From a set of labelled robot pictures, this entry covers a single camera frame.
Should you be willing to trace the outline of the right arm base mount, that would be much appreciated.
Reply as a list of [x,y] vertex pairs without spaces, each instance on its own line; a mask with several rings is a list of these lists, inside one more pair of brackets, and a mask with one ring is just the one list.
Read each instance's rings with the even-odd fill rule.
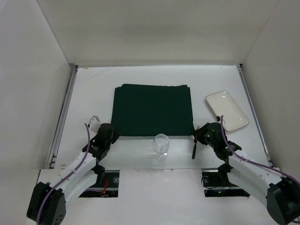
[[205,197],[250,197],[248,192],[229,181],[231,169],[227,164],[215,169],[202,169],[201,184]]

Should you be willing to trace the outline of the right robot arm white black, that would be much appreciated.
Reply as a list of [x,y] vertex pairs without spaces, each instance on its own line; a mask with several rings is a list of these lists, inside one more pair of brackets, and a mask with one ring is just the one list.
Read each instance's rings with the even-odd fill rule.
[[231,142],[220,123],[206,123],[193,131],[195,141],[210,146],[224,163],[219,167],[229,183],[256,198],[279,225],[296,223],[300,216],[300,183],[292,176],[254,161]]

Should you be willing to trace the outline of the dark green cloth napkin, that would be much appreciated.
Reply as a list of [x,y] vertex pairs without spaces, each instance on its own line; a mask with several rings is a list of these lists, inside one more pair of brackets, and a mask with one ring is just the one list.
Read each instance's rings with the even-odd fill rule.
[[194,131],[190,88],[123,84],[114,92],[111,124],[122,136],[190,136]]

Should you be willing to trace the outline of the clear wine glass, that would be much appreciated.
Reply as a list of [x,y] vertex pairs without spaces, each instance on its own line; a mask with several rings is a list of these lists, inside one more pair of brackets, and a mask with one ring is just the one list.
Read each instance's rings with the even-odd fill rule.
[[158,161],[164,161],[167,158],[167,152],[169,150],[169,137],[165,134],[158,134],[155,136],[152,148],[157,154]]

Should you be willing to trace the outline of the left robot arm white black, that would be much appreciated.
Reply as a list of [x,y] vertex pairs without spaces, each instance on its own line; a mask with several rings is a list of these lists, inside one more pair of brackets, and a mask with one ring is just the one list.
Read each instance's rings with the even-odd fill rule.
[[111,182],[99,163],[119,136],[112,124],[101,124],[96,135],[88,137],[87,145],[62,173],[47,183],[40,181],[35,185],[26,217],[37,225],[60,225],[69,204],[81,194],[92,191],[104,194]]

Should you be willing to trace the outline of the aluminium table rail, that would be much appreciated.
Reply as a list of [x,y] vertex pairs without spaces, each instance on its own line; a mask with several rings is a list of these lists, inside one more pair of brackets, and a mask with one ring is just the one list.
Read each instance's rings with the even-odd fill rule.
[[261,142],[263,144],[263,149],[265,151],[267,160],[269,162],[269,165],[271,167],[274,167],[274,164],[273,164],[272,159],[270,157],[270,154],[269,154],[269,151],[268,151],[268,148],[267,148],[267,145],[266,145],[263,133],[262,133],[262,129],[261,129],[260,123],[258,121],[258,117],[256,115],[256,111],[255,111],[255,108],[254,108],[254,105],[253,105],[253,101],[252,101],[251,96],[250,96],[250,92],[248,90],[248,86],[246,84],[246,80],[245,80],[245,77],[244,77],[244,74],[243,74],[243,70],[242,70],[242,64],[238,64],[237,65],[237,70],[239,72],[240,79],[241,79],[242,85],[244,87],[244,90],[245,90],[245,93],[246,93],[246,96],[247,96],[247,99],[248,99],[248,102],[249,102],[249,105],[250,105],[250,108],[251,108],[251,112],[252,112],[252,115],[253,115],[254,120],[255,120],[256,128],[257,128],[257,130],[259,132],[259,136],[260,136]]
[[61,142],[63,128],[65,125],[65,121],[66,121],[66,117],[67,117],[67,113],[68,113],[68,109],[69,109],[69,105],[70,105],[70,101],[71,101],[72,92],[73,92],[74,85],[75,85],[75,79],[76,79],[78,66],[74,63],[70,63],[69,65],[70,65],[71,71],[70,71],[65,95],[63,98],[63,102],[62,102],[60,116],[59,116],[59,120],[58,120],[57,127],[55,130],[55,135],[54,135],[53,142],[50,147],[50,152],[48,154],[48,158],[47,158],[47,161],[45,164],[45,169],[53,169],[54,168],[55,160],[56,160],[60,142]]

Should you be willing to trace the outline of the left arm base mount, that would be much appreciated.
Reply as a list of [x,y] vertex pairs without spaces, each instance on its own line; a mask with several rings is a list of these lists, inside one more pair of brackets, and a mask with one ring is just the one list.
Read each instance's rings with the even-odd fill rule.
[[96,183],[86,189],[80,198],[115,198],[119,194],[119,170],[106,170],[97,165],[92,171],[97,175]]

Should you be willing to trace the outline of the right aluminium table rail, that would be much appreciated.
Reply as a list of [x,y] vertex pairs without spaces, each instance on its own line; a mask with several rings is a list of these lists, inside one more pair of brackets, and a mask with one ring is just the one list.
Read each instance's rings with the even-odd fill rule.
[[252,101],[251,96],[250,96],[250,92],[248,90],[248,86],[246,84],[246,80],[245,80],[245,77],[244,77],[244,74],[243,74],[243,70],[242,70],[242,64],[238,64],[237,65],[237,70],[239,72],[240,79],[241,79],[242,85],[244,87],[244,90],[245,90],[245,93],[246,93],[246,96],[247,96],[247,99],[248,99],[248,102],[249,102],[249,105],[250,105],[250,108],[251,108],[251,112],[252,112],[252,115],[253,115],[254,120],[255,120],[256,128],[257,128],[257,130],[259,132],[259,136],[260,136],[261,142],[263,144],[263,149],[265,151],[267,160],[269,162],[269,165],[271,167],[274,167],[274,164],[273,164],[272,159],[270,157],[270,154],[269,154],[269,151],[268,151],[268,148],[267,148],[267,145],[266,145],[263,133],[262,133],[262,129],[261,129],[260,123],[258,121],[258,117],[256,115],[256,111],[255,111],[255,108],[254,108],[254,105],[253,105],[253,101]]

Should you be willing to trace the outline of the left aluminium table rail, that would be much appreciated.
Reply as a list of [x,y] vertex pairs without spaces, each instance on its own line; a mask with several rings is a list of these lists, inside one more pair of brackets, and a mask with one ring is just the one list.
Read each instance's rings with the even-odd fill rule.
[[63,128],[65,125],[65,121],[66,121],[66,117],[67,117],[67,113],[68,113],[68,109],[69,109],[69,105],[70,105],[70,101],[71,101],[72,92],[73,92],[74,85],[75,85],[75,79],[76,79],[78,66],[74,63],[70,63],[69,65],[70,65],[71,71],[70,71],[65,95],[63,98],[63,102],[62,102],[60,116],[59,116],[59,120],[58,120],[57,127],[55,130],[55,135],[54,135],[53,142],[50,147],[50,152],[48,154],[48,158],[47,158],[47,161],[45,164],[45,169],[53,169],[54,168],[55,160],[56,160],[60,142],[61,142]]

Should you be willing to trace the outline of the white rectangular plate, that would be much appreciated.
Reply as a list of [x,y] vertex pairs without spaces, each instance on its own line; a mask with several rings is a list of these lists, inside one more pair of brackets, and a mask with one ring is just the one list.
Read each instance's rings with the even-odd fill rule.
[[206,101],[216,116],[223,116],[226,131],[232,132],[249,124],[247,116],[229,92],[223,90],[210,94],[206,97]]

